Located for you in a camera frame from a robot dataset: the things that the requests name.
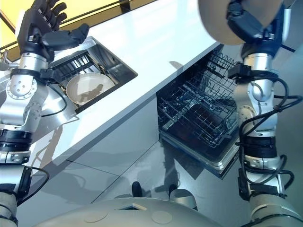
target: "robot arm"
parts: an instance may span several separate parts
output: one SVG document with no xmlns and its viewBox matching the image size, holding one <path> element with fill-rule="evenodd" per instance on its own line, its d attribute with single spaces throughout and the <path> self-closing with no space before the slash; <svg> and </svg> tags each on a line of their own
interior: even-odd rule
<svg viewBox="0 0 303 227">
<path fill-rule="evenodd" d="M 228 25 L 246 43 L 241 56 L 243 64 L 229 71 L 237 87 L 234 98 L 239 115 L 240 196 L 250 202 L 252 222 L 246 226 L 302 226 L 302 218 L 285 200 L 281 174 L 286 156 L 277 155 L 275 131 L 277 113 L 299 102 L 302 97 L 289 96 L 287 84 L 271 68 L 283 37 L 284 5 L 265 28 L 245 11 L 240 1 L 231 1 L 227 10 Z M 284 96 L 274 95 L 274 83 L 285 87 Z M 273 106 L 273 99 L 281 102 Z M 296 99 L 286 104 L 289 98 Z"/>
<path fill-rule="evenodd" d="M 27 196 L 31 167 L 23 165 L 30 157 L 31 136 L 42 116 L 48 96 L 47 75 L 54 51 L 78 46 L 88 34 L 89 26 L 58 31 L 66 19 L 65 3 L 58 0 L 35 0 L 23 17 L 17 38 L 21 59 L 12 69 L 6 87 L 6 99 L 0 107 L 0 226 L 18 224 L 16 208 Z"/>
</svg>

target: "wire rack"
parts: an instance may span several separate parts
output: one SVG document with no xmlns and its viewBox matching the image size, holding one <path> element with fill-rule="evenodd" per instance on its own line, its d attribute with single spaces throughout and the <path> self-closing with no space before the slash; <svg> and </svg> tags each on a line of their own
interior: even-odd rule
<svg viewBox="0 0 303 227">
<path fill-rule="evenodd" d="M 213 52 L 204 70 L 167 96 L 158 99 L 158 115 L 161 128 L 190 132 L 212 148 L 237 127 L 236 104 L 232 97 L 235 83 L 227 78 L 227 71 L 235 62 Z"/>
<path fill-rule="evenodd" d="M 67 83 L 76 75 L 85 72 L 98 72 L 105 74 L 105 69 L 98 64 L 87 51 L 75 54 L 69 57 L 68 60 L 62 61 L 61 63 L 53 66 L 56 70 L 63 87 L 67 86 Z"/>
</svg>

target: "sink basin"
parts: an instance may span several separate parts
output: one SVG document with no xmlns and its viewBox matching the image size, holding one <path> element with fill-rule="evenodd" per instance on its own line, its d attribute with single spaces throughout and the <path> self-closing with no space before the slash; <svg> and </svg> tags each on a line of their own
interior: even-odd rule
<svg viewBox="0 0 303 227">
<path fill-rule="evenodd" d="M 50 67 L 56 70 L 56 82 L 59 83 L 63 91 L 73 77 L 86 72 L 102 73 L 113 81 L 113 87 L 86 104 L 75 104 L 76 113 L 80 113 L 90 107 L 138 75 L 91 36 L 80 46 L 57 53 Z"/>
</svg>

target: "kitchen counter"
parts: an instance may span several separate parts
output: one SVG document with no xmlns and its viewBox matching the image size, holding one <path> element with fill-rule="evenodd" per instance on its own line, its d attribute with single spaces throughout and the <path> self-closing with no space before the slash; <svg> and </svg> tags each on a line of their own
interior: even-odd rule
<svg viewBox="0 0 303 227">
<path fill-rule="evenodd" d="M 138 76 L 72 118 L 60 133 L 54 130 L 34 143 L 28 165 L 60 164 L 215 48 L 197 6 L 197 1 L 156 1 L 92 27 L 89 36 Z M 46 146 L 51 155 L 43 155 Z"/>
</svg>

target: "black cable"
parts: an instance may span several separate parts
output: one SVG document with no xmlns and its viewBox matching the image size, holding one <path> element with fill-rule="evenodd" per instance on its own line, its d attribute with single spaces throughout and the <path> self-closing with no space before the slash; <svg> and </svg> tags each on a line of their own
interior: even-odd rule
<svg viewBox="0 0 303 227">
<path fill-rule="evenodd" d="M 284 189 L 289 188 L 289 186 L 294 182 L 294 173 L 289 170 L 282 170 L 279 174 L 288 174 L 290 176 L 288 182 L 284 185 Z"/>
<path fill-rule="evenodd" d="M 258 169 L 258 168 L 248 167 L 248 166 L 246 166 L 245 169 L 248 172 L 253 173 L 253 174 L 273 174 L 274 173 L 274 170 L 272 170 L 272 169 Z M 286 174 L 286 175 L 290 176 L 288 182 L 284 185 L 284 189 L 289 188 L 289 186 L 294 181 L 294 174 L 293 174 L 293 172 L 290 171 L 290 170 L 281 170 L 279 172 L 279 174 Z"/>
<path fill-rule="evenodd" d="M 37 167 L 29 167 L 41 172 L 44 172 L 46 174 L 46 179 L 44 180 L 44 182 L 37 188 L 37 190 L 35 190 L 32 194 L 30 194 L 29 196 L 27 196 L 25 199 L 18 201 L 17 206 L 21 205 L 22 203 L 24 203 L 25 201 L 29 200 L 30 198 L 32 198 L 38 191 L 40 191 L 40 189 L 46 184 L 46 182 L 48 181 L 50 175 L 47 171 L 45 171 L 44 169 L 41 168 L 37 168 Z"/>
<path fill-rule="evenodd" d="M 64 107 L 63 107 L 61 110 L 59 110 L 59 111 L 57 111 L 57 112 L 55 112 L 55 113 L 50 113 L 50 114 L 42 115 L 41 117 L 48 117 L 48 116 L 56 115 L 56 114 L 61 113 L 62 111 L 64 111 L 64 110 L 66 109 L 66 107 L 67 107 L 67 102 L 66 102 L 65 98 L 60 94 L 60 92 L 57 91 L 51 84 L 47 83 L 47 85 L 48 85 L 54 92 L 56 92 L 56 93 L 61 97 L 61 99 L 64 101 Z"/>
<path fill-rule="evenodd" d="M 250 222 L 250 223 L 247 223 L 241 227 L 251 227 L 251 226 L 254 226 L 256 224 L 260 224 L 261 222 L 265 221 L 265 220 L 268 220 L 268 219 L 271 219 L 271 218 L 275 218 L 275 217 L 288 217 L 288 218 L 294 218 L 300 222 L 303 223 L 303 220 L 302 219 L 299 219 L 293 215 L 289 215 L 289 214 L 271 214 L 271 215 L 267 215 L 263 218 L 258 218 L 256 220 L 254 220 L 253 222 Z"/>
<path fill-rule="evenodd" d="M 276 78 L 276 77 L 254 77 L 254 78 L 251 78 L 250 81 L 246 81 L 246 82 L 252 82 L 252 81 L 256 81 L 256 80 L 261 80 L 261 79 L 269 79 L 271 81 L 278 81 L 280 82 L 284 89 L 285 89 L 285 95 L 284 96 L 274 96 L 274 98 L 279 98 L 281 99 L 280 103 L 278 105 L 276 105 L 274 107 L 274 109 L 270 112 L 267 112 L 265 114 L 260 114 L 258 116 L 255 116 L 255 117 L 252 117 L 246 121 L 244 121 L 240 128 L 239 128 L 239 138 L 240 138 L 240 142 L 238 145 L 240 145 L 240 153 L 241 153 L 241 168 L 242 168 L 242 173 L 243 173 L 243 176 L 244 178 L 251 184 L 255 184 L 255 185 L 262 185 L 262 184 L 265 184 L 267 183 L 268 181 L 270 181 L 271 179 L 273 179 L 274 177 L 276 177 L 284 168 L 285 164 L 286 164 L 286 161 L 287 161 L 287 157 L 285 155 L 282 155 L 281 156 L 281 159 L 283 159 L 282 161 L 282 164 L 279 168 L 277 168 L 276 170 L 274 170 L 272 173 L 271 173 L 271 176 L 268 177 L 266 180 L 262 181 L 262 182 L 254 182 L 254 181 L 251 181 L 247 175 L 246 175 L 246 166 L 244 165 L 244 146 L 247 146 L 245 143 L 243 143 L 243 140 L 246 136 L 248 136 L 251 132 L 253 132 L 257 127 L 259 127 L 263 122 L 265 122 L 270 116 L 278 113 L 278 112 L 281 112 L 283 111 L 284 109 L 287 109 L 291 106 L 294 106 L 296 104 L 298 104 L 299 102 L 302 101 L 302 97 L 301 96 L 289 96 L 289 88 L 288 88 L 288 85 L 286 84 L 285 81 L 283 81 L 282 79 L 280 78 Z M 288 104 L 285 104 L 284 103 L 287 101 L 287 99 L 296 99 L 295 101 L 291 102 L 291 103 L 288 103 Z M 260 120 L 258 123 L 256 123 L 250 130 L 248 130 L 246 133 L 243 132 L 243 129 L 244 129 L 244 126 L 247 125 L 248 123 L 252 122 L 252 121 L 255 121 L 255 120 L 258 120 L 258 119 L 262 119 Z M 290 173 L 287 173 L 291 176 L 289 182 L 287 182 L 287 184 L 285 185 L 286 188 L 290 186 L 290 184 L 292 183 L 293 181 L 293 178 L 292 178 L 292 175 Z"/>
</svg>

